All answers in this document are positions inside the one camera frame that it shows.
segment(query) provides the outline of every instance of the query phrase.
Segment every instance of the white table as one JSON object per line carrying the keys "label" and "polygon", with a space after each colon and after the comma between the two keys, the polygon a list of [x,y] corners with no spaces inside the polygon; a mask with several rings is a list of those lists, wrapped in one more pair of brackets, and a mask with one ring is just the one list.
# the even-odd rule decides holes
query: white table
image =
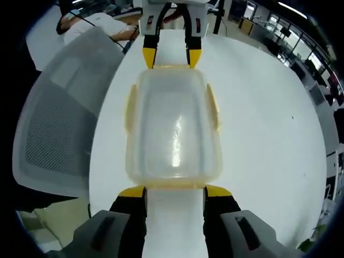
{"label": "white table", "polygon": [[[107,92],[93,141],[91,213],[108,210],[125,188],[124,112],[131,85],[146,69],[139,37]],[[294,72],[242,42],[210,34],[196,68],[220,108],[223,172],[211,184],[232,192],[242,210],[295,247],[318,221],[326,184],[323,135],[313,104]],[[156,65],[185,64],[184,32],[162,30]]]}

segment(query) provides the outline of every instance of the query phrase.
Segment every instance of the floor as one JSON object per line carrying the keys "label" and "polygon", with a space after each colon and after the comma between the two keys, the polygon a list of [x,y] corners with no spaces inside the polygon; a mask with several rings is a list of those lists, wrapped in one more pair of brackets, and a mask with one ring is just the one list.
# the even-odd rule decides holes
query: floor
{"label": "floor", "polygon": [[[208,19],[209,33],[212,33],[216,17],[214,15],[208,15]],[[270,54],[266,46],[243,34],[236,23],[226,19],[226,15],[223,17],[219,34],[240,40]],[[40,66],[43,68],[46,65],[45,63],[41,62]],[[53,235],[58,239],[61,246],[64,247],[72,241],[74,230],[88,219],[88,200],[79,198],[52,204],[46,209],[35,210],[34,214],[39,217],[49,231],[53,232]]]}

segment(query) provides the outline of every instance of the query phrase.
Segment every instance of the white chair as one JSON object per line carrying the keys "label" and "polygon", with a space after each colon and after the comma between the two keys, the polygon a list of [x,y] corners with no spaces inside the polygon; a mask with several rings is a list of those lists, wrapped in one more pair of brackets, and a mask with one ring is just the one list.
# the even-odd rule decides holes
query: white chair
{"label": "white chair", "polygon": [[94,27],[47,65],[17,124],[12,167],[18,184],[55,195],[88,197],[94,131],[123,57]]}

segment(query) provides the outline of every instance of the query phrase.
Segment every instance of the translucent plastic container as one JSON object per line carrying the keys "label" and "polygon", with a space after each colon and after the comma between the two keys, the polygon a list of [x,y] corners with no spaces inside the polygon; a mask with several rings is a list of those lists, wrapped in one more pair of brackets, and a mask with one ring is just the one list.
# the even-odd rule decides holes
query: translucent plastic container
{"label": "translucent plastic container", "polygon": [[218,109],[200,71],[157,68],[132,87],[126,171],[150,188],[199,188],[221,172]]}

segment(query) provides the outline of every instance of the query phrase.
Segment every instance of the ceiling light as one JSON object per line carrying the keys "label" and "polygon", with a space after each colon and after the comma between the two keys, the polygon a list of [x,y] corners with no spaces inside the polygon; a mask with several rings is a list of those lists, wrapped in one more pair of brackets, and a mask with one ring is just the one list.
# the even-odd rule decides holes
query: ceiling light
{"label": "ceiling light", "polygon": [[294,8],[292,8],[292,7],[290,7],[290,6],[286,5],[286,4],[283,4],[283,3],[281,3],[281,2],[279,2],[279,4],[280,4],[281,6],[283,6],[283,7],[288,8],[289,10],[291,10],[291,11],[297,13],[298,15],[301,15],[303,18],[307,19],[307,16],[304,15],[303,13],[299,12],[298,10],[295,10]]}

